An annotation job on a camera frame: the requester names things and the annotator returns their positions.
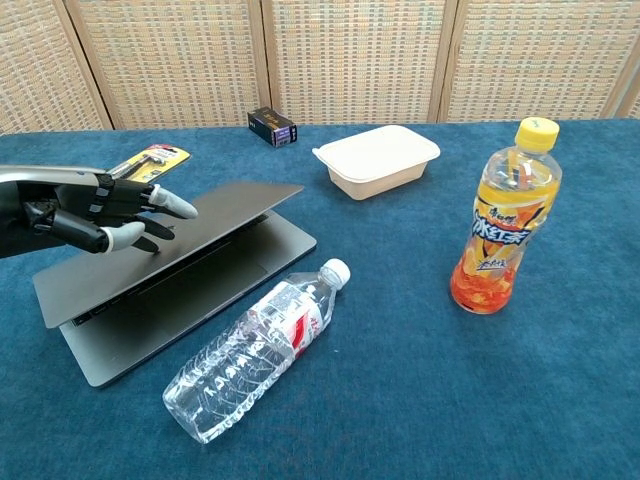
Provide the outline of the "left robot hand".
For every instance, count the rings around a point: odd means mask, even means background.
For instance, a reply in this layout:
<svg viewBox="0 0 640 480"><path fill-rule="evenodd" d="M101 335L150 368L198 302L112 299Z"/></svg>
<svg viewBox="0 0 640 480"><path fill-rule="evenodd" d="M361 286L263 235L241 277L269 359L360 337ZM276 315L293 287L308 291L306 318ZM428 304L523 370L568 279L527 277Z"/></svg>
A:
<svg viewBox="0 0 640 480"><path fill-rule="evenodd" d="M147 236L175 234L150 213L198 216L158 184L116 179L105 170L0 164L0 259L63 245L92 254L128 247L155 254L159 246Z"/></svg>

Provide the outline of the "grey laptop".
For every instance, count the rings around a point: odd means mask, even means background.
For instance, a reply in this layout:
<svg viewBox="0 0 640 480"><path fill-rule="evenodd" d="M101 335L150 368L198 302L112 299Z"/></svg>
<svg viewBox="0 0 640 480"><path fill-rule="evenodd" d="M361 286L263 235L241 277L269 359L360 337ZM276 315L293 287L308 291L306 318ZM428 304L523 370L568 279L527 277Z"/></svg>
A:
<svg viewBox="0 0 640 480"><path fill-rule="evenodd" d="M34 275L44 323L66 340L89 385L143 363L316 247L275 212L295 184L238 182L193 202L193 220L161 216L176 237L156 254L81 253Z"/></svg>

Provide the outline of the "yellow tool blister package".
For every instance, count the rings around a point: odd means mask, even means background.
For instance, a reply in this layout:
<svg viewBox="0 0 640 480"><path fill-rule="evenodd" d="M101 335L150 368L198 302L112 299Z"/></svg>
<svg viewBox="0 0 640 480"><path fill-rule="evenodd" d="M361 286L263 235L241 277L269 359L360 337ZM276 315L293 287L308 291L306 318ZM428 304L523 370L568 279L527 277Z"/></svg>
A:
<svg viewBox="0 0 640 480"><path fill-rule="evenodd" d="M108 170L114 179L151 183L189 160L191 154L169 144L152 144L138 154Z"/></svg>

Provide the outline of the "small black carton box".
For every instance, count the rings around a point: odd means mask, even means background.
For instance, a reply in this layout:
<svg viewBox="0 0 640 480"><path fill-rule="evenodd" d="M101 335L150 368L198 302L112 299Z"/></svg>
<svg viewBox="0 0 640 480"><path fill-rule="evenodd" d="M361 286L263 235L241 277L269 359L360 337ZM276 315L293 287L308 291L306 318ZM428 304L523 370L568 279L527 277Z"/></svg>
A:
<svg viewBox="0 0 640 480"><path fill-rule="evenodd" d="M297 141L297 125L270 107L247 113L248 128L274 148Z"/></svg>

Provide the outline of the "clear plastic water bottle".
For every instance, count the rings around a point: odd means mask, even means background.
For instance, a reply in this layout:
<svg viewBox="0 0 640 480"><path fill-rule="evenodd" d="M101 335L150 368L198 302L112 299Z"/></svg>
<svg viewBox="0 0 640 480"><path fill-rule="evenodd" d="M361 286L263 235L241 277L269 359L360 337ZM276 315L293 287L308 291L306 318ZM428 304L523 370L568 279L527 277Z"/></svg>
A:
<svg viewBox="0 0 640 480"><path fill-rule="evenodd" d="M162 395L172 417L201 444L230 429L329 325L350 277L332 258L279 281L180 368Z"/></svg>

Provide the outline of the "beige lidded lunch box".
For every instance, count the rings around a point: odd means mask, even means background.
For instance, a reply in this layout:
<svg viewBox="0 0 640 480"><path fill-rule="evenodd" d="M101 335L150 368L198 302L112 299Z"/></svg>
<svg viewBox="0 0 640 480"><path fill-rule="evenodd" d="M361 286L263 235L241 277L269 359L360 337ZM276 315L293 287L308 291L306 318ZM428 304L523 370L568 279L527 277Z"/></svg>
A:
<svg viewBox="0 0 640 480"><path fill-rule="evenodd" d="M354 200L365 200L422 177L441 150L400 125L386 125L312 150L330 180Z"/></svg>

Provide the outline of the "woven wooden folding screen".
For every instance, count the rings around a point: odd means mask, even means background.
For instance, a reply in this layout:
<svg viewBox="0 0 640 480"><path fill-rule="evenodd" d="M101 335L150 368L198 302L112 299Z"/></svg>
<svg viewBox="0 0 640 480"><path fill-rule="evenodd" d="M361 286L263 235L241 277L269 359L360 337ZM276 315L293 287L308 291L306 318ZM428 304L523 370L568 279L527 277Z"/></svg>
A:
<svg viewBox="0 0 640 480"><path fill-rule="evenodd" d="M640 119L640 0L0 0L0 135Z"/></svg>

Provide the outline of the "blue table mat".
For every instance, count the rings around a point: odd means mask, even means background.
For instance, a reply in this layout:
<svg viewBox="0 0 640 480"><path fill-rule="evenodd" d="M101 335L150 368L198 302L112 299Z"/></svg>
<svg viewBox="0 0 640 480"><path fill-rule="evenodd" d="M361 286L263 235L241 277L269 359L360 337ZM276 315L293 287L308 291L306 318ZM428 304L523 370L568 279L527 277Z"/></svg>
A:
<svg viewBox="0 0 640 480"><path fill-rule="evenodd" d="M449 277L488 157L513 122L423 124L424 175L350 199L313 149L357 125L302 125L274 148L246 127L0 134L0 163L110 167L153 143L190 159L161 183L298 183L281 214L350 267L330 326L232 429L191 439L161 395L252 292L103 389L45 327L32 276L69 256L0 260L0 480L640 480L640 119L563 121L562 184L509 304L475 315Z"/></svg>

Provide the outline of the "iced tea bottle yellow cap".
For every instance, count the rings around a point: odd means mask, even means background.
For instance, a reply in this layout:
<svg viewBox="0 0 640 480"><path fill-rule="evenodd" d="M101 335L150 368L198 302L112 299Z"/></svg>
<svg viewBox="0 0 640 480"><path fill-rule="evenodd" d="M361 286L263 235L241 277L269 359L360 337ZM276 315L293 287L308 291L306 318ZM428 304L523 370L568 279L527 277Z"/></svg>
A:
<svg viewBox="0 0 640 480"><path fill-rule="evenodd" d="M512 146L484 166L472 209L470 236L450 277L450 292L463 309L492 314L509 302L522 258L546 221L562 180L551 155L559 125L527 117Z"/></svg>

